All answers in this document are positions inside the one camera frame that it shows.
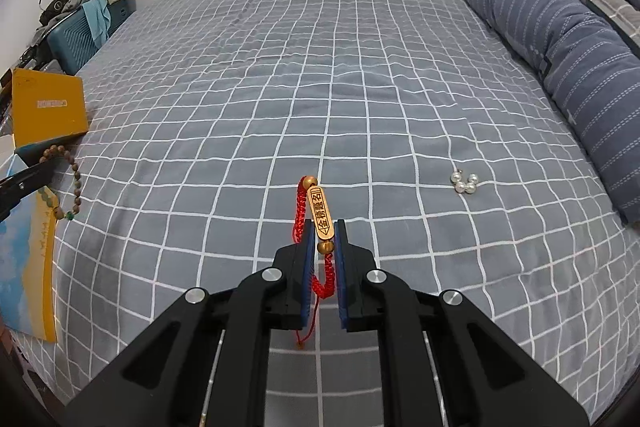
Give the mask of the white pearl cluster charm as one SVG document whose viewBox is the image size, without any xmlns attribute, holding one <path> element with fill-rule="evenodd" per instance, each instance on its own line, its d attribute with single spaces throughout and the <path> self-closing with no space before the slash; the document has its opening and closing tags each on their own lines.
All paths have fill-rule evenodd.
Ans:
<svg viewBox="0 0 640 427">
<path fill-rule="evenodd" d="M 458 194 L 474 194 L 480 183 L 480 178 L 475 173 L 465 176 L 461 169 L 456 169 L 451 173 L 450 182 Z"/>
</svg>

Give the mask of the red cord bracelet gold tube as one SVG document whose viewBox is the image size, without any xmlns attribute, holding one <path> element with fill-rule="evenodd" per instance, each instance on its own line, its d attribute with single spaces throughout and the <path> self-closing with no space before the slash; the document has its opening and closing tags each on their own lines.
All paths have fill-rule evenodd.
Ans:
<svg viewBox="0 0 640 427">
<path fill-rule="evenodd" d="M 311 273 L 310 289 L 312 295 L 316 297 L 316 302 L 314 303 L 311 324 L 306 335 L 302 336 L 300 332 L 295 332 L 296 345 L 299 349 L 303 349 L 306 341 L 314 332 L 320 301 L 332 297 L 335 294 L 336 286 L 334 267 L 335 230 L 326 193 L 324 193 L 315 176 L 302 176 L 296 188 L 296 206 L 292 228 L 292 239 L 296 244 L 303 240 L 307 211 L 310 211 L 311 223 L 314 225 L 318 254 L 324 261 L 324 281 L 321 282 L 316 274 Z"/>
</svg>

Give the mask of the open white cardboard box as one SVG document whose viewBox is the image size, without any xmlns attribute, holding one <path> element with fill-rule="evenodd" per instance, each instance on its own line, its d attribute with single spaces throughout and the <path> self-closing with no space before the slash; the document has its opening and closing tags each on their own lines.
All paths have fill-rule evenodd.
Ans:
<svg viewBox="0 0 640 427">
<path fill-rule="evenodd" d="M 1 320 L 54 343 L 53 245 L 58 222 L 81 206 L 77 161 L 68 143 L 89 130 L 84 84 L 76 76 L 16 68 L 9 72 L 12 132 L 1 138 L 1 180 L 52 161 L 51 182 L 1 220 Z"/>
</svg>

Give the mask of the teal suitcase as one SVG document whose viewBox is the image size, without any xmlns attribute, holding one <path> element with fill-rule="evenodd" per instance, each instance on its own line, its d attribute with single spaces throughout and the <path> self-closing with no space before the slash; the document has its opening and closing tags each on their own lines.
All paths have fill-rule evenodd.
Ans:
<svg viewBox="0 0 640 427">
<path fill-rule="evenodd" d="M 98 52 L 100 47 L 98 41 L 105 42 L 111 35 L 113 19 L 111 10 L 106 9 L 106 14 L 106 34 L 104 37 L 93 38 L 93 31 L 83 9 L 79 9 L 65 17 L 64 20 L 60 20 L 49 32 L 46 38 L 47 45 L 53 58 L 60 64 L 66 75 L 75 75 L 79 69 L 82 69 Z"/>
</svg>

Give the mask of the teal cloth on suitcase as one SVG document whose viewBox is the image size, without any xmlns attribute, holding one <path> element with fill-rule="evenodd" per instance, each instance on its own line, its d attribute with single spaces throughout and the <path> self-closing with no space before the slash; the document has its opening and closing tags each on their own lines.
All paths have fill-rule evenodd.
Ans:
<svg viewBox="0 0 640 427">
<path fill-rule="evenodd" d="M 108 9 L 108 0 L 88 0 L 81 5 L 89 26 L 94 45 L 99 49 L 108 40 L 108 32 L 111 28 L 111 12 Z"/>
</svg>

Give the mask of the grey checked bed sheet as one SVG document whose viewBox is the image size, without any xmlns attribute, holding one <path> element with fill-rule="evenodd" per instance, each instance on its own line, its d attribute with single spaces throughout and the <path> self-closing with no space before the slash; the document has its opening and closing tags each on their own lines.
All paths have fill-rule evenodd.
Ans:
<svg viewBox="0 0 640 427">
<path fill-rule="evenodd" d="M 380 268 L 462 291 L 591 418 L 638 367 L 639 236 L 464 0 L 160 0 L 79 75 L 90 127 L 81 212 L 56 230 L 58 339 L 16 338 L 58 399 L 183 291 L 267 268 L 306 174 Z"/>
</svg>

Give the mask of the blue striped bolster pillow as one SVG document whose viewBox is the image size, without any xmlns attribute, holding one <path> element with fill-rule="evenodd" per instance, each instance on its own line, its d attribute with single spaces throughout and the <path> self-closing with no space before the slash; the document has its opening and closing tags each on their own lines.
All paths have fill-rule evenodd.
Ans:
<svg viewBox="0 0 640 427">
<path fill-rule="evenodd" d="M 466 0 L 533 69 L 622 219 L 639 222 L 639 59 L 580 0 Z"/>
</svg>

